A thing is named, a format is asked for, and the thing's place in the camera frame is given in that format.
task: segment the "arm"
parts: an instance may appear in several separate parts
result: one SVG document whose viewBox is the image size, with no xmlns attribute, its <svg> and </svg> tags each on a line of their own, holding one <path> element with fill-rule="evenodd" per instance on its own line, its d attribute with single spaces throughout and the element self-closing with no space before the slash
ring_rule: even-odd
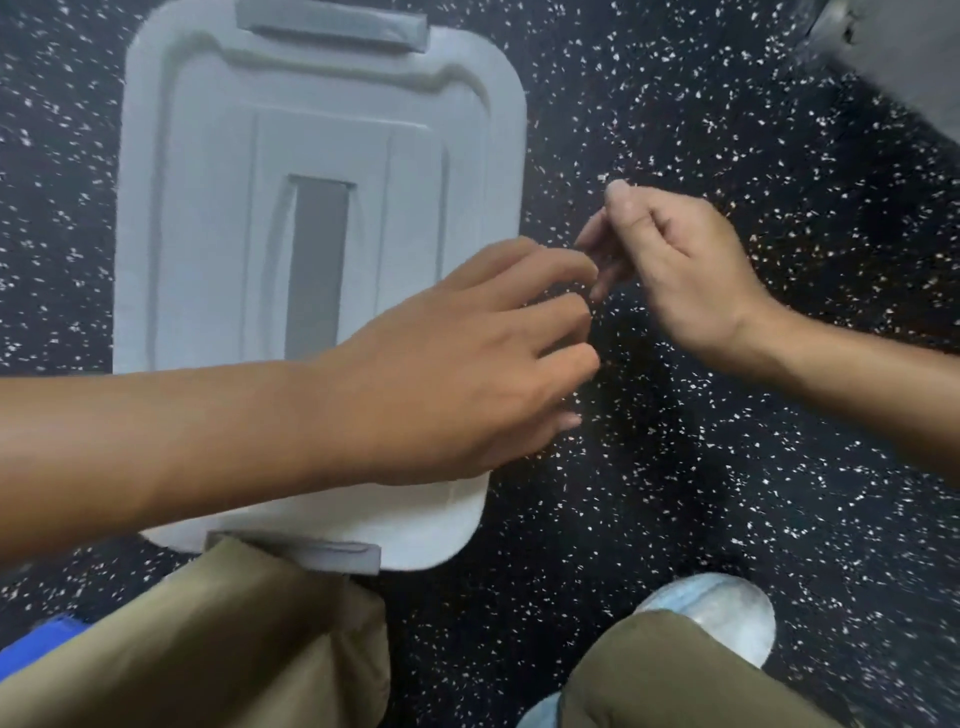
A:
<svg viewBox="0 0 960 728">
<path fill-rule="evenodd" d="M 704 200 L 614 182 L 578 246 L 607 261 L 591 297 L 639 275 L 682 347 L 960 476 L 960 358 L 818 323 L 780 305 Z"/>
<path fill-rule="evenodd" d="M 522 306 L 596 274 L 585 255 L 521 238 L 313 361 L 0 380 L 0 564 L 324 488 L 477 475 L 542 449 L 579 424 L 563 400 L 599 361 L 579 296 Z"/>
</svg>

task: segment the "gray plastic lid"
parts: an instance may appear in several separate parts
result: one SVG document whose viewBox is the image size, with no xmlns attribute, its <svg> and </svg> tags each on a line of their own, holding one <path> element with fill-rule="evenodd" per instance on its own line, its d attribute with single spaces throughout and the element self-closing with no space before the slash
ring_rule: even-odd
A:
<svg viewBox="0 0 960 728">
<path fill-rule="evenodd" d="M 113 371 L 344 341 L 517 234 L 525 145 L 516 72 L 473 34 L 315 0 L 165 5 L 127 56 Z M 147 535 L 199 552 L 210 531 L 289 533 L 425 569 L 486 488 L 356 486 Z"/>
</svg>

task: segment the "pant leg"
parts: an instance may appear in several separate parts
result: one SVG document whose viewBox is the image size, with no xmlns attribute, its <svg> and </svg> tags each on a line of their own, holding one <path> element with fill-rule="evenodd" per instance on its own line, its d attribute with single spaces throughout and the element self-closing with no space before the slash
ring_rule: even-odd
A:
<svg viewBox="0 0 960 728">
<path fill-rule="evenodd" d="M 223 541 L 0 683 L 4 728 L 375 728 L 383 602 Z"/>
<path fill-rule="evenodd" d="M 672 612 L 616 624 L 566 683 L 561 728 L 839 728 Z"/>
</svg>

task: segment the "shoe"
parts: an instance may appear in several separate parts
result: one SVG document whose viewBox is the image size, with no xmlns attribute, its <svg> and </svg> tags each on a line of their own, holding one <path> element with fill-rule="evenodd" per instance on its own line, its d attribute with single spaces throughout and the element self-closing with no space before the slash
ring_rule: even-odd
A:
<svg viewBox="0 0 960 728">
<path fill-rule="evenodd" d="M 777 620 L 763 591 L 739 576 L 700 573 L 679 579 L 648 596 L 634 614 L 666 610 L 693 619 L 707 634 L 754 667 L 763 667 L 774 648 Z M 541 700 L 516 728 L 556 728 L 560 694 Z"/>
</svg>

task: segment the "fingernail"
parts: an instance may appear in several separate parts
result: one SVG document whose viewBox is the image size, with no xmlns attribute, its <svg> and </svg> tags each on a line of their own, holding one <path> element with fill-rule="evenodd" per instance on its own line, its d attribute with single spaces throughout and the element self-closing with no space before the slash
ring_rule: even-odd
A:
<svg viewBox="0 0 960 728">
<path fill-rule="evenodd" d="M 623 180 L 614 180 L 607 185 L 607 202 L 615 203 L 623 199 L 623 196 L 630 191 L 630 185 Z"/>
<path fill-rule="evenodd" d="M 574 412 L 564 412 L 560 416 L 560 432 L 576 429 L 584 423 L 584 419 Z"/>
</svg>

